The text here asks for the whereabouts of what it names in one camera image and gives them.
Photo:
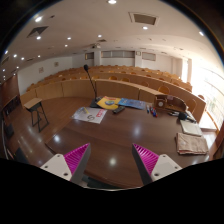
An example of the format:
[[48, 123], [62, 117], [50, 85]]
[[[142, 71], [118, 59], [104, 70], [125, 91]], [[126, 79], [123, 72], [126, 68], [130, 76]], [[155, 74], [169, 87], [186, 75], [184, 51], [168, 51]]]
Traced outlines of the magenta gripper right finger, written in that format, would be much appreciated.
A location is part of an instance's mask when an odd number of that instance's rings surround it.
[[135, 143], [132, 144], [132, 154], [144, 185], [181, 170], [168, 155], [158, 155]]

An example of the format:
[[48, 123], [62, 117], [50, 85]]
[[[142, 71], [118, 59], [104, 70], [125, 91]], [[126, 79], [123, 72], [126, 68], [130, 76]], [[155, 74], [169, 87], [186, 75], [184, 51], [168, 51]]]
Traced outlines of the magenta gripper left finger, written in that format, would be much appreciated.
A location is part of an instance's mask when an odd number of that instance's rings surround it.
[[65, 155], [55, 154], [41, 169], [72, 183], [79, 184], [91, 154], [91, 145], [84, 144]]

